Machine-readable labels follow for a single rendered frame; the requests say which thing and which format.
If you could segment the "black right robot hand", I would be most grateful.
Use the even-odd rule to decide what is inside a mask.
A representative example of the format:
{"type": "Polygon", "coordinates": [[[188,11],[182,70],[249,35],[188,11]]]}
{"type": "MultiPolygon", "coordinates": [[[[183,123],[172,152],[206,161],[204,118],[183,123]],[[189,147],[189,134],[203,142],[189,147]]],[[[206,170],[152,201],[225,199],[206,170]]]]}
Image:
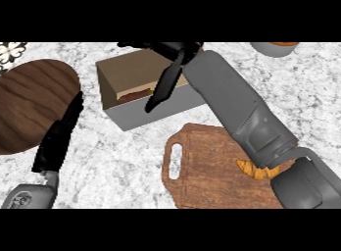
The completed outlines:
{"type": "Polygon", "coordinates": [[[155,87],[154,95],[145,106],[145,111],[151,113],[157,106],[170,99],[176,83],[182,74],[182,67],[195,58],[201,51],[203,42],[118,42],[118,47],[133,47],[151,49],[170,60],[170,65],[164,69],[155,87]]]}

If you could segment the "open cardboard box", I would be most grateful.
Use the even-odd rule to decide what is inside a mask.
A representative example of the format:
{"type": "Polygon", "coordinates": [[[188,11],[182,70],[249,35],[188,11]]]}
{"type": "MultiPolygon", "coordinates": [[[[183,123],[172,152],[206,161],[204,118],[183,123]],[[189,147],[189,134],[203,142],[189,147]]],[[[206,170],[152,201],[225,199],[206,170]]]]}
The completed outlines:
{"type": "Polygon", "coordinates": [[[206,101],[182,75],[170,99],[151,113],[145,106],[172,61],[149,49],[96,62],[102,109],[123,131],[201,106],[206,101]]]}

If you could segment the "brown wooden cutting board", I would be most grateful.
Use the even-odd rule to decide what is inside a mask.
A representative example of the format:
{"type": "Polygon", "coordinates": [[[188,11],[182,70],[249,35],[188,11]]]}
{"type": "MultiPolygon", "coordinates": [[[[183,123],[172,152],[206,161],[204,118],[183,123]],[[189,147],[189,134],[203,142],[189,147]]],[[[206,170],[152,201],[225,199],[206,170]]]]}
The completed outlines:
{"type": "Polygon", "coordinates": [[[281,209],[271,180],[243,173],[249,157],[219,126],[186,124],[166,146],[163,182],[175,206],[186,209],[281,209]],[[179,178],[170,178],[172,147],[182,146],[179,178]]]}

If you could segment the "dark oval wooden board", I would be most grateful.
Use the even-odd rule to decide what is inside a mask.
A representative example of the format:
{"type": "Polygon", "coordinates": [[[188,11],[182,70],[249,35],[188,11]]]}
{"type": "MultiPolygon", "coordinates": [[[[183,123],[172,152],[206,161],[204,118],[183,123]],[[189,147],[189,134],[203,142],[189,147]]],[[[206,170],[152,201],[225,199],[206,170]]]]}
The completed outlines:
{"type": "Polygon", "coordinates": [[[0,76],[0,155],[40,144],[80,90],[79,74],[58,60],[30,61],[0,76]]]}

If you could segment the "orange sweet potato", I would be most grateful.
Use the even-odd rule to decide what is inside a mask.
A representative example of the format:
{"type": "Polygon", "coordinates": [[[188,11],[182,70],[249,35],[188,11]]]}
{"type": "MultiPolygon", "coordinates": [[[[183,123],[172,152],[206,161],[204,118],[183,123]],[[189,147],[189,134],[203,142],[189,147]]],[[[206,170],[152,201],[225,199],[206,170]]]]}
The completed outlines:
{"type": "Polygon", "coordinates": [[[237,164],[243,173],[253,177],[256,180],[274,178],[281,172],[281,167],[275,167],[274,169],[257,168],[253,162],[249,160],[237,160],[237,164]]]}

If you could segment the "grey pot with orange top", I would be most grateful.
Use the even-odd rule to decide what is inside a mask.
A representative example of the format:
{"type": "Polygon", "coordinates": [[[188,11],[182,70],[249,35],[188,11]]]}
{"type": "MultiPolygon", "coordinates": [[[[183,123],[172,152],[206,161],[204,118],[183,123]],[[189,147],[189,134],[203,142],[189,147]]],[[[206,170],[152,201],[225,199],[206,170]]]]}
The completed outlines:
{"type": "Polygon", "coordinates": [[[263,55],[281,58],[293,53],[299,42],[251,42],[250,45],[263,55]]]}

